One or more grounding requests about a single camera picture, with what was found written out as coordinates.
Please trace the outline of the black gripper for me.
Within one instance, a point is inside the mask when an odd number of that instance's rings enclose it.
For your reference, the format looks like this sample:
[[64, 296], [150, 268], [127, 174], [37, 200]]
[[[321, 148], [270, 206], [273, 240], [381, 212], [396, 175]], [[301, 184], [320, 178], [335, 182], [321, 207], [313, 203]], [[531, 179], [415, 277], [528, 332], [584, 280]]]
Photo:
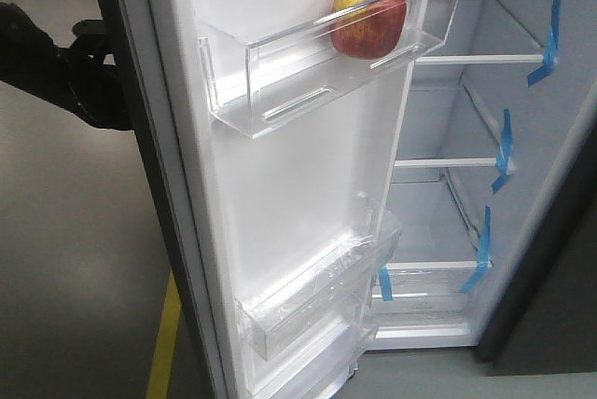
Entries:
[[1, 4], [1, 80], [66, 110], [96, 129], [130, 131], [132, 121], [104, 22], [82, 20], [67, 48], [54, 44], [13, 3]]

